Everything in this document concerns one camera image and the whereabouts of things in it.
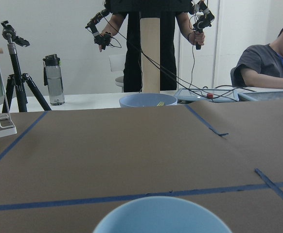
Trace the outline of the blue bowl with fork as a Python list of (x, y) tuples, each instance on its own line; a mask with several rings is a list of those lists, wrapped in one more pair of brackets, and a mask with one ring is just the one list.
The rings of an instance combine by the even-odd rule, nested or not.
[(161, 102), (163, 102), (162, 106), (176, 105), (177, 98), (167, 94), (137, 93), (119, 99), (122, 108), (159, 106)]

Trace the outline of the cardboard tube post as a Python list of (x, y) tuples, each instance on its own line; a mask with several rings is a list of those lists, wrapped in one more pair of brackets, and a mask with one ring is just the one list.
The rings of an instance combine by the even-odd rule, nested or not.
[(141, 18), (142, 92), (160, 92), (160, 19)]

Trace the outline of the teach pendant tablet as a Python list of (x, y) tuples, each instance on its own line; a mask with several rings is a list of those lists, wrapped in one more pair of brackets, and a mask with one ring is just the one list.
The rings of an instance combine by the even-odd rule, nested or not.
[(201, 89), (201, 88), (181, 88), (174, 97), (178, 103), (188, 104), (191, 102), (206, 100), (209, 102), (238, 102), (239, 97), (235, 88), (231, 89)]
[(243, 92), (238, 93), (241, 101), (264, 101), (283, 99), (283, 91)]

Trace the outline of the grey water bottle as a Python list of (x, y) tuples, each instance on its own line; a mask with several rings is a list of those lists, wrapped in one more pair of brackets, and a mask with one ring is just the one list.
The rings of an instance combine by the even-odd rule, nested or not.
[(60, 58), (57, 54), (47, 55), (43, 58), (44, 85), (48, 87), (51, 105), (62, 105), (65, 103), (63, 82), (60, 68)]

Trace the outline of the standing person in black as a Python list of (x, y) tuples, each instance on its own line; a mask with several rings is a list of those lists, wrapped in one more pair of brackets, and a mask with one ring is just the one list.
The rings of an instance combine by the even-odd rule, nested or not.
[(99, 50), (111, 39), (127, 19), (124, 92), (159, 92), (176, 90), (175, 26), (185, 39), (200, 49), (204, 44), (204, 28), (211, 26), (214, 15), (204, 1), (191, 4), (185, 11), (113, 11), (110, 2), (86, 25)]

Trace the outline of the seated person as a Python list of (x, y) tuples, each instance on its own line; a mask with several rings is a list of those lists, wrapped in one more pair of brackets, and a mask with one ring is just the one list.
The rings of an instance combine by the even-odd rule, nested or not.
[(230, 77), (235, 87), (283, 89), (283, 28), (273, 42), (246, 48)]

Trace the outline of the light blue plastic cup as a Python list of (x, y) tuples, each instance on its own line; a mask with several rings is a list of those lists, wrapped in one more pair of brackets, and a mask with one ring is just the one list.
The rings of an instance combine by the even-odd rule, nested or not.
[(230, 233), (208, 209), (174, 197), (146, 197), (129, 201), (107, 214), (95, 233)]

